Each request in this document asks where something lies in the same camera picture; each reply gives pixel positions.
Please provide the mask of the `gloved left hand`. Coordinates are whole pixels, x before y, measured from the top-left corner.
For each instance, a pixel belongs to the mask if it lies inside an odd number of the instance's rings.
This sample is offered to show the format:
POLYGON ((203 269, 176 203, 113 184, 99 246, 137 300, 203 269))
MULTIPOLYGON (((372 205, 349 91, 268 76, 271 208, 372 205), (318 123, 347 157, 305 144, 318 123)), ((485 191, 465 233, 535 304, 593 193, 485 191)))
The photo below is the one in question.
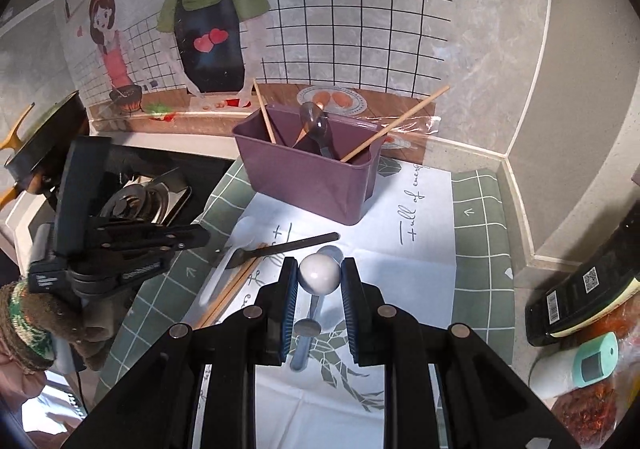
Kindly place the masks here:
POLYGON ((1 288, 1 399, 17 413, 37 397, 56 360, 54 341, 70 344, 84 365, 100 371, 132 303, 130 290, 77 307, 25 280, 1 288))

